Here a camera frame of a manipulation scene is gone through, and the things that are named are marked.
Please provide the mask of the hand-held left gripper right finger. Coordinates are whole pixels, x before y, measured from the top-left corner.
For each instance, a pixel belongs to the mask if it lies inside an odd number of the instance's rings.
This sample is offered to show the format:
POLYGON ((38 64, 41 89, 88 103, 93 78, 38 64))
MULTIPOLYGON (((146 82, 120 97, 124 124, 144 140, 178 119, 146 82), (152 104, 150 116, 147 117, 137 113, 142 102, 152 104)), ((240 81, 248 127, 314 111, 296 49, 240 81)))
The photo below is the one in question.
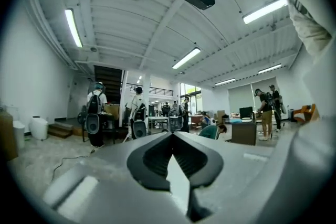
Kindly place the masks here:
POLYGON ((174 157, 187 164, 187 179, 199 176, 201 185, 189 191, 192 223, 257 223, 265 206, 261 171, 274 149, 176 132, 174 157))

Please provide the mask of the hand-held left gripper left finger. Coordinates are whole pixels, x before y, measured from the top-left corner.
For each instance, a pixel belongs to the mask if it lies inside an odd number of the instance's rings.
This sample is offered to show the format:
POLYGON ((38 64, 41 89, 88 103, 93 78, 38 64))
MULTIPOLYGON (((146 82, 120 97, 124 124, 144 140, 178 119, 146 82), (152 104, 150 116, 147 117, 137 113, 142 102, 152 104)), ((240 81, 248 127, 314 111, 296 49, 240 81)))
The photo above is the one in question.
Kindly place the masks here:
POLYGON ((189 181, 172 157, 169 191, 148 190, 131 176, 127 158, 163 134, 106 146, 53 180, 43 200, 63 223, 189 223, 189 181))

